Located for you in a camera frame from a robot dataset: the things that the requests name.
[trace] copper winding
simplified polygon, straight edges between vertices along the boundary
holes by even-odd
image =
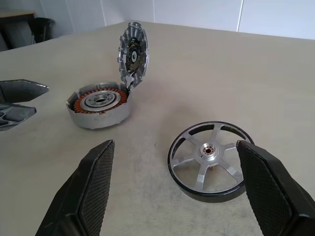
[[[100,111],[100,112],[90,112],[90,111],[86,111],[86,110],[81,108],[80,103],[81,103],[82,99],[84,99],[86,96],[88,96],[91,93],[98,92],[98,91],[104,91],[104,90],[106,90],[106,91],[114,91],[114,92],[117,92],[117,93],[120,94],[121,99],[120,99],[119,103],[116,106],[111,107],[109,109],[106,109],[104,111]],[[126,102],[127,102],[127,94],[125,92],[123,92],[122,90],[115,89],[115,88],[101,88],[101,89],[93,90],[93,91],[90,91],[90,92],[87,92],[87,93],[83,94],[80,98],[78,98],[75,101],[73,108],[74,108],[74,111],[77,112],[77,113],[84,113],[84,114],[100,113],[100,114],[104,114],[105,112],[107,112],[109,110],[112,110],[112,109],[114,109],[114,108],[116,108],[116,107],[118,107],[120,105],[123,105]]]

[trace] wall tile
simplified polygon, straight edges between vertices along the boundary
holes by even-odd
[[[157,23],[236,31],[241,0],[155,0]]]
[[[128,20],[154,21],[153,0],[102,0],[107,25]]]
[[[47,18],[56,23],[52,25],[53,37],[74,33],[65,0],[41,0]]]
[[[244,0],[240,32],[315,39],[314,0]]]
[[[104,27],[101,0],[67,0],[76,33]]]

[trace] desk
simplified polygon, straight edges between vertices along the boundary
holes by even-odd
[[[199,122],[244,129],[315,198],[315,41],[142,23],[150,63],[120,125],[76,126],[66,100],[80,87],[120,81],[119,37],[127,22],[0,54],[2,78],[50,91],[25,103],[37,113],[0,132],[1,235],[34,236],[60,187],[85,154],[115,140],[101,236],[261,236],[246,194],[201,203],[167,168],[174,139]]]
[[[8,49],[13,49],[14,46],[12,45],[10,38],[5,30],[5,25],[21,21],[27,21],[30,25],[30,21],[34,19],[35,13],[35,11],[0,8],[0,33]]]

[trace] black chair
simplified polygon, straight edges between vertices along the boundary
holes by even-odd
[[[37,17],[30,22],[31,28],[31,44],[40,43],[52,39],[51,25],[55,21],[48,18]]]

